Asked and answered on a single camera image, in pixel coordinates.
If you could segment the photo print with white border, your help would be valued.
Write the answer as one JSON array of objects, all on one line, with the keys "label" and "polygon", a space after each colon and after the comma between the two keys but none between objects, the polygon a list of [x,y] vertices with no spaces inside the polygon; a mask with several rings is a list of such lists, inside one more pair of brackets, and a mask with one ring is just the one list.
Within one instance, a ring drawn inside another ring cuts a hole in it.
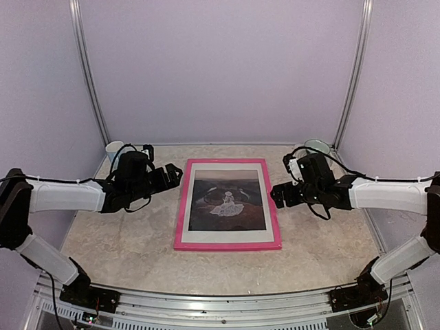
[{"label": "photo print with white border", "polygon": [[266,230],[259,172],[197,169],[188,229],[194,232]]}]

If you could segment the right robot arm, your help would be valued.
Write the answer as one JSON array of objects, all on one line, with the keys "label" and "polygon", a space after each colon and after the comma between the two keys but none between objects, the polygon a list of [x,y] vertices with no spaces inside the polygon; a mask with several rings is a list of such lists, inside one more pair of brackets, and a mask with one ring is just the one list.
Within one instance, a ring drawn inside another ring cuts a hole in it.
[{"label": "right robot arm", "polygon": [[362,270],[351,291],[352,300],[366,305],[376,297],[383,286],[396,275],[422,264],[439,253],[439,178],[414,182],[381,181],[344,175],[339,179],[304,178],[272,188],[270,197],[277,208],[305,204],[309,208],[324,208],[324,220],[330,219],[330,210],[374,210],[415,215],[425,218],[421,233],[379,256]]}]

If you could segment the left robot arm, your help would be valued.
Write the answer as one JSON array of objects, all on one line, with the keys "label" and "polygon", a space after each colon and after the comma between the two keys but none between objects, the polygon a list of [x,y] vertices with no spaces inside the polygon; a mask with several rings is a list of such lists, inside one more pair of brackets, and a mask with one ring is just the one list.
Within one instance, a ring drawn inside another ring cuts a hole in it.
[{"label": "left robot arm", "polygon": [[125,176],[117,170],[106,179],[68,181],[31,177],[13,168],[1,178],[1,247],[17,252],[57,279],[79,304],[91,305],[96,290],[87,273],[33,232],[30,215],[57,211],[130,212],[133,202],[150,201],[153,195],[178,187],[182,174],[181,169],[167,164],[140,174]]}]

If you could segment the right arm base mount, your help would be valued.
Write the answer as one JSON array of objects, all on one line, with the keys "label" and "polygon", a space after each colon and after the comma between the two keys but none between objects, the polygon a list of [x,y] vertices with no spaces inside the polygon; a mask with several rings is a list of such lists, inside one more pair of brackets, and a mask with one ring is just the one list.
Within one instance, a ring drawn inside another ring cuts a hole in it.
[{"label": "right arm base mount", "polygon": [[374,292],[359,285],[336,287],[329,292],[333,313],[373,305],[384,302],[386,299],[388,299],[388,293],[384,286]]}]

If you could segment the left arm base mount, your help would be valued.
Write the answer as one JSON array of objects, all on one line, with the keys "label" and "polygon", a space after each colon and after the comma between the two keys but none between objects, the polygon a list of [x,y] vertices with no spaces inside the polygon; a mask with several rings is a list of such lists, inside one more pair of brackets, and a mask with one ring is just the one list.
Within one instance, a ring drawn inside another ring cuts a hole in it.
[{"label": "left arm base mount", "polygon": [[93,309],[97,312],[114,314],[120,300],[120,292],[99,287],[89,287],[83,293],[64,288],[60,300],[75,306]]}]

